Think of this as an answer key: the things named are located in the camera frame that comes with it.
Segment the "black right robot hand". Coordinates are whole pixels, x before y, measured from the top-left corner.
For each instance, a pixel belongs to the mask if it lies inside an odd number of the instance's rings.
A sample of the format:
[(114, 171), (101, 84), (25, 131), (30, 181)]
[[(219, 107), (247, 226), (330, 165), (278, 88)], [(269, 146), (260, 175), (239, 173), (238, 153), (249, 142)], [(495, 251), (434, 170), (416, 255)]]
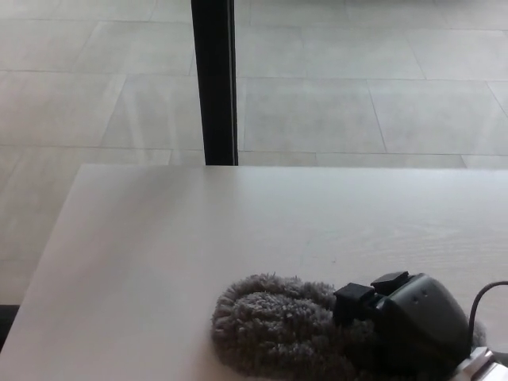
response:
[(388, 375), (451, 375), (470, 353), (468, 318), (445, 286), (408, 271), (335, 291), (335, 325), (373, 324), (371, 368)]

